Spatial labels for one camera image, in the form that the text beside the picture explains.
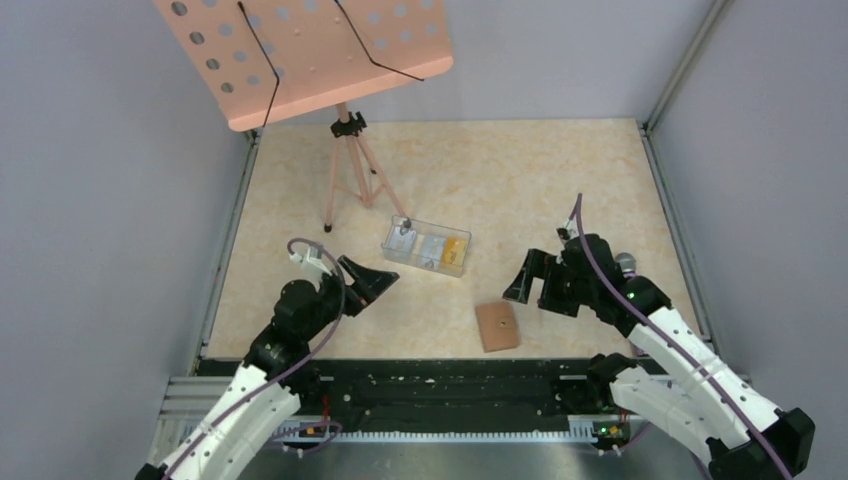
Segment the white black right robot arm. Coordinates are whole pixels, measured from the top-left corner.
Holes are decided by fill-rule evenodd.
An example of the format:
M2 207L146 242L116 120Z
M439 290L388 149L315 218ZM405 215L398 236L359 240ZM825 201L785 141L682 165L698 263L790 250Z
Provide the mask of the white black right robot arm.
M600 412L621 407L685 446L714 479L793 479L809 461L815 423L759 394L696 334L649 278L625 272L597 234L558 231L563 248L528 250L503 299L525 304L542 282L541 310L574 317L586 307L647 353L666 386L621 354L590 361L586 397Z

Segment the clear plastic card box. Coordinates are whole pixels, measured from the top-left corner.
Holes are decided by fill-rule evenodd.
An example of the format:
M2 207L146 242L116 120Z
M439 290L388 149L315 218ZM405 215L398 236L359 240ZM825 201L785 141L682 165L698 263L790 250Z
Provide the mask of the clear plastic card box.
M381 249L390 262L460 278L471 243L469 231L393 215Z

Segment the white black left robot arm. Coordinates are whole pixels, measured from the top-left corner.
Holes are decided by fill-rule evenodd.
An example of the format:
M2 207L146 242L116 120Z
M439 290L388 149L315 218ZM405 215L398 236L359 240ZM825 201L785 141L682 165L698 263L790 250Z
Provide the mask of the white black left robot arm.
M251 343L223 394L188 437L163 460L146 463L139 479L236 479L277 429L319 404L320 375L310 366L321 331L333 334L399 279L346 256L307 244L292 262L308 273L286 283L270 323Z

